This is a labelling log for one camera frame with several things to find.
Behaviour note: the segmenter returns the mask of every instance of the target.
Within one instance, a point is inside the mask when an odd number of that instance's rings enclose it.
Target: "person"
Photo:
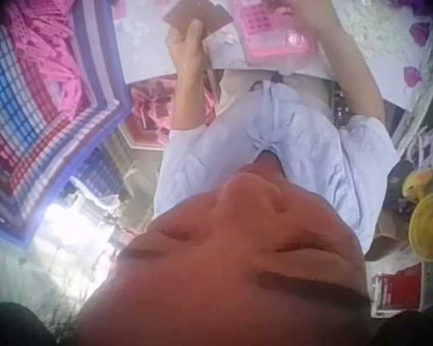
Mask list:
[[[275,5],[320,42],[357,115],[336,129],[320,81],[226,71],[206,126],[202,23],[186,37],[171,28],[177,90],[155,216],[85,303],[70,345],[369,340],[363,254],[398,161],[383,100],[331,0]]]

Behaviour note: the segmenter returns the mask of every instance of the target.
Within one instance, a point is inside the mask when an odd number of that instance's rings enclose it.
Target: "tabletop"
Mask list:
[[[391,0],[332,0],[344,29],[354,37],[383,98],[412,110],[433,42],[433,19],[427,11],[395,8]],[[162,18],[178,0],[120,0],[113,10],[125,82],[175,73],[165,46],[169,25]],[[231,0],[212,0],[231,12]],[[246,62],[234,24],[205,40],[213,68],[256,68],[334,79],[321,49],[306,67],[293,60],[261,66]]]

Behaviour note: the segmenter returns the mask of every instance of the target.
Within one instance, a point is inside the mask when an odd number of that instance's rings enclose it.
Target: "shirt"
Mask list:
[[[172,130],[154,198],[154,218],[215,189],[255,161],[276,154],[287,180],[324,197],[370,248],[388,174],[399,161],[384,125],[355,115],[345,128],[309,94],[264,81],[240,96],[210,126]]]

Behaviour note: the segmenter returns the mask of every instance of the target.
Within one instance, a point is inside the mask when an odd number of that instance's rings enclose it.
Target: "short sleeve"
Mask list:
[[[182,170],[186,158],[193,152],[206,130],[207,126],[202,125],[191,130],[170,131],[169,142],[165,146],[157,190],[153,199],[154,218],[187,197],[181,196],[182,191],[175,188],[176,177]]]
[[[339,130],[344,158],[357,194],[361,213],[358,234],[362,249],[368,251],[388,186],[388,175],[400,158],[389,133],[374,117],[355,115]]]

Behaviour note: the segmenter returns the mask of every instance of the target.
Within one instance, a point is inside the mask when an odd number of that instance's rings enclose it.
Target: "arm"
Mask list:
[[[330,61],[339,85],[352,110],[384,122],[380,90],[357,44],[341,26],[331,0],[267,0],[275,6],[292,7],[302,23],[314,34]]]
[[[191,130],[205,124],[205,89],[203,86],[203,23],[194,20],[186,39],[173,27],[166,38],[171,59],[178,73],[172,130]]]

